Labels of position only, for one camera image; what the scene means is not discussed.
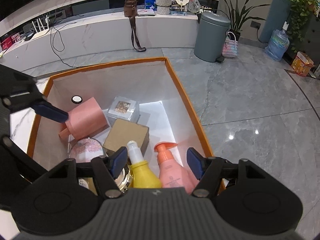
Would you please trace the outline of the blue water jug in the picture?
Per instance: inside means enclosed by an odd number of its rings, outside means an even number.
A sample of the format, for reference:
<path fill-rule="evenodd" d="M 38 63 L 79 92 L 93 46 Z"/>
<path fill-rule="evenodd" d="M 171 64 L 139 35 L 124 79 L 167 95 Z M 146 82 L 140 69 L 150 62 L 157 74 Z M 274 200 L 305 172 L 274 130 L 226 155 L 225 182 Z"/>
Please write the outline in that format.
<path fill-rule="evenodd" d="M 281 61 L 290 45 L 289 36 L 286 33 L 288 27 L 289 24 L 285 21 L 281 30 L 274 30 L 265 48 L 265 53 L 275 61 Z"/>

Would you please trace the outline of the brown cardboard box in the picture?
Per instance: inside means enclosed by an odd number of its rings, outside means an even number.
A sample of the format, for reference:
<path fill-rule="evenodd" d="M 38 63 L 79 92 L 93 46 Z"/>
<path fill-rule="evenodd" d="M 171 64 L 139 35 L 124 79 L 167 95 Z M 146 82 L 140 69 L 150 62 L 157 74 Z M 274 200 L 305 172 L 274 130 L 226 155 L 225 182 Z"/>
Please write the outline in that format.
<path fill-rule="evenodd" d="M 149 143 L 149 128 L 123 119 L 117 119 L 103 143 L 103 148 L 106 150 L 106 154 L 111 156 L 122 146 L 127 146 L 127 143 L 131 140 L 137 143 L 144 155 Z"/>

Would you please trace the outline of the pink spray bottle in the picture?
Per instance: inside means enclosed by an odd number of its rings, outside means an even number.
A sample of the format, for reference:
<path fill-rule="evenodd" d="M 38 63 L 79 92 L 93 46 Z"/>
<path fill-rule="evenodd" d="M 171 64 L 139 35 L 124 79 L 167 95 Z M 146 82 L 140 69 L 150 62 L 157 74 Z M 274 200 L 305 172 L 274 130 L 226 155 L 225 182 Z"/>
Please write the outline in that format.
<path fill-rule="evenodd" d="M 159 164 L 159 179 L 163 188 L 183 187 L 191 194 L 197 185 L 196 178 L 191 172 L 180 165 L 171 152 L 177 146 L 174 142 L 159 142 L 154 146 Z"/>

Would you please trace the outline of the long-leaf potted plant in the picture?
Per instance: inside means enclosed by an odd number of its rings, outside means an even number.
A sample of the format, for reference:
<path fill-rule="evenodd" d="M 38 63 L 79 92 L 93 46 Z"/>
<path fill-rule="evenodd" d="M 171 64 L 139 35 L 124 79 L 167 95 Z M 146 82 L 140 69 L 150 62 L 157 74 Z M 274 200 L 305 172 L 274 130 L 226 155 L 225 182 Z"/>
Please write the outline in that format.
<path fill-rule="evenodd" d="M 247 6 L 250 0 L 245 0 L 243 6 L 240 8 L 239 0 L 235 0 L 235 4 L 231 0 L 223 0 L 227 5 L 227 16 L 231 21 L 230 31 L 235 35 L 235 39 L 238 41 L 241 36 L 242 26 L 249 20 L 264 21 L 265 19 L 258 16 L 249 16 L 249 13 L 253 9 L 260 7 L 267 7 L 270 4 L 260 4 Z"/>

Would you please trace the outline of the gold round compact case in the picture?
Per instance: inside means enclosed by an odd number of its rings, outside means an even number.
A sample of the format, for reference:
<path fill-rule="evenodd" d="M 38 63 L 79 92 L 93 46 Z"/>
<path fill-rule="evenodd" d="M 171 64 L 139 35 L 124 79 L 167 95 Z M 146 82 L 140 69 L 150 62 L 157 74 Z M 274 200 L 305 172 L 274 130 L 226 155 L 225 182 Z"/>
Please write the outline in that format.
<path fill-rule="evenodd" d="M 133 185 L 133 174 L 129 165 L 125 165 L 120 175 L 115 180 L 116 185 L 122 193 L 125 193 Z"/>

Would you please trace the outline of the clear acrylic cube box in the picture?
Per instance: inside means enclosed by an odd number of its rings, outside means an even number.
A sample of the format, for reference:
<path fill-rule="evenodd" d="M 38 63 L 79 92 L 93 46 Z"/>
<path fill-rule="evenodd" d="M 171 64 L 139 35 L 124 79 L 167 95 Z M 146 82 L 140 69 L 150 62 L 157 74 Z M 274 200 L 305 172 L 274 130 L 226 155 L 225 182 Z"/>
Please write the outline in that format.
<path fill-rule="evenodd" d="M 123 96 L 116 96 L 106 112 L 107 120 L 111 126 L 117 119 L 136 123 L 139 116 L 139 102 Z"/>

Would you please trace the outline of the grey pedal trash bin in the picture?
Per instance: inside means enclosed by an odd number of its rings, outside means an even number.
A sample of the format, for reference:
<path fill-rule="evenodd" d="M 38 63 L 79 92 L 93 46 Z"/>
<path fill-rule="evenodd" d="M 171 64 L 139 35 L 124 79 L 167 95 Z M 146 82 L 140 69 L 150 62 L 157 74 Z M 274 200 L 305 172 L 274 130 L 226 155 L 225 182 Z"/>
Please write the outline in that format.
<path fill-rule="evenodd" d="M 216 62 L 222 56 L 227 31 L 231 25 L 226 16 L 205 11 L 201 14 L 194 54 L 207 62 Z"/>

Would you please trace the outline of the green vine plant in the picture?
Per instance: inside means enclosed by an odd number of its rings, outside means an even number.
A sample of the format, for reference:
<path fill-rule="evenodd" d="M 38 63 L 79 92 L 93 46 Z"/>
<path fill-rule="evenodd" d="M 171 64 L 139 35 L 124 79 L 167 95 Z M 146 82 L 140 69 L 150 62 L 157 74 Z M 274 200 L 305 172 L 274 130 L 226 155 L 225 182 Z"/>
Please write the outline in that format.
<path fill-rule="evenodd" d="M 289 27 L 287 34 L 290 41 L 290 49 L 295 53 L 299 51 L 305 36 L 306 25 L 312 15 L 319 11 L 319 0 L 289 0 L 290 12 L 288 15 Z"/>

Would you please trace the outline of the woven pastel basket bag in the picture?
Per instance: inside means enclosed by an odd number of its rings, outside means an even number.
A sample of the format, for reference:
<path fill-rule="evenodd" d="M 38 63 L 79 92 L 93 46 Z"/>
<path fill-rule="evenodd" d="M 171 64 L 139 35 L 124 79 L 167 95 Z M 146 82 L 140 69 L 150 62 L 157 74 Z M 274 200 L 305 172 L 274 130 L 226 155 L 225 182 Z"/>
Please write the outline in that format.
<path fill-rule="evenodd" d="M 238 56 L 238 42 L 233 32 L 228 31 L 222 48 L 222 56 L 225 58 L 235 58 Z"/>

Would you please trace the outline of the small orange gift box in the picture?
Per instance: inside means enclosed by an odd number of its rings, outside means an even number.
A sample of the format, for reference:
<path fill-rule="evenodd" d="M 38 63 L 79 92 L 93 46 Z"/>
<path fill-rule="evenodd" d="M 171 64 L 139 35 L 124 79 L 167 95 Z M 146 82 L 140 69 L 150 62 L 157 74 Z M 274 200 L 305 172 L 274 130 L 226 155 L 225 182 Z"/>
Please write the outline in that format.
<path fill-rule="evenodd" d="M 291 64 L 294 72 L 300 76 L 307 76 L 314 62 L 306 53 L 299 51 Z"/>

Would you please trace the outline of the pink round compact mirror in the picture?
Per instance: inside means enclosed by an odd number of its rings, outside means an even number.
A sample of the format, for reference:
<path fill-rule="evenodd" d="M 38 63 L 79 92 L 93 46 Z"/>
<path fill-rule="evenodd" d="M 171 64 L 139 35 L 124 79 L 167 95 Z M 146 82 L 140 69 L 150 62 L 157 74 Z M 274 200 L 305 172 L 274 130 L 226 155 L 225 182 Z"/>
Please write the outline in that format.
<path fill-rule="evenodd" d="M 90 163 L 95 157 L 104 157 L 105 152 L 101 143 L 93 138 L 78 140 L 69 152 L 69 157 L 77 163 Z"/>

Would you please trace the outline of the yellow bulb squeeze bottle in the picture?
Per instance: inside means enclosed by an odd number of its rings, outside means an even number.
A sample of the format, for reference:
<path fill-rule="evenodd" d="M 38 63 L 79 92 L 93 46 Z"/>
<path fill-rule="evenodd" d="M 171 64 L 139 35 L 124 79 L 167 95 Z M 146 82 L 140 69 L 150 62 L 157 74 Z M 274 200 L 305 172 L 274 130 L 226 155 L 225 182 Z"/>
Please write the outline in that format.
<path fill-rule="evenodd" d="M 127 143 L 127 153 L 131 161 L 133 173 L 133 187 L 138 189 L 159 189 L 162 187 L 160 179 L 149 168 L 137 143 L 133 140 Z"/>

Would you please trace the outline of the white wifi router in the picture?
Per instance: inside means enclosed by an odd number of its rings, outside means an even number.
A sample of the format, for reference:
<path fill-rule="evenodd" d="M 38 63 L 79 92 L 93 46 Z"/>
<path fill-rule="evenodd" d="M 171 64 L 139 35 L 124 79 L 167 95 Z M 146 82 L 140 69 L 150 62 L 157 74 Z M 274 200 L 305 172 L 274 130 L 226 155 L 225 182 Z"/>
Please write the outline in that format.
<path fill-rule="evenodd" d="M 46 35 L 49 32 L 49 20 L 46 17 L 44 20 L 37 18 L 32 22 L 34 35 L 33 38 L 38 38 Z"/>

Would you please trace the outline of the red gift box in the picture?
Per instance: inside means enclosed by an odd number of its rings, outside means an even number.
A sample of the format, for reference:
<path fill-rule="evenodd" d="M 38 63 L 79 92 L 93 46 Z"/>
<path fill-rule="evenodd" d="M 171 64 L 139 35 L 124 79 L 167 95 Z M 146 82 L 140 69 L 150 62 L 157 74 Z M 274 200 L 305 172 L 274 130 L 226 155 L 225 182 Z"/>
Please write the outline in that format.
<path fill-rule="evenodd" d="M 14 44 L 14 43 L 13 43 L 11 37 L 7 37 L 6 39 L 4 39 L 4 40 L 1 42 L 1 49 L 2 49 L 2 50 L 6 50 L 6 49 L 10 48 L 13 44 Z"/>

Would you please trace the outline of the orange cardboard storage box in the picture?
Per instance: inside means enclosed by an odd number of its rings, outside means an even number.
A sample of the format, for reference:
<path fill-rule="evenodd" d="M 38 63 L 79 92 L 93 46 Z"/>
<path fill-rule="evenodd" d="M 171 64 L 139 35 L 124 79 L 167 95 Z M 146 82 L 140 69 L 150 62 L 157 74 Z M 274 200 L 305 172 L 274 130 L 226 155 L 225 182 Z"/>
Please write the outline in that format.
<path fill-rule="evenodd" d="M 188 193 L 198 181 L 187 163 L 193 147 L 213 155 L 181 81 L 166 57 L 97 64 L 49 78 L 48 101 L 66 111 L 63 123 L 36 116 L 27 154 L 49 170 L 71 157 L 85 163 L 129 149 L 130 165 L 118 179 L 121 190 L 138 187 L 137 171 L 148 167 L 163 187 Z"/>

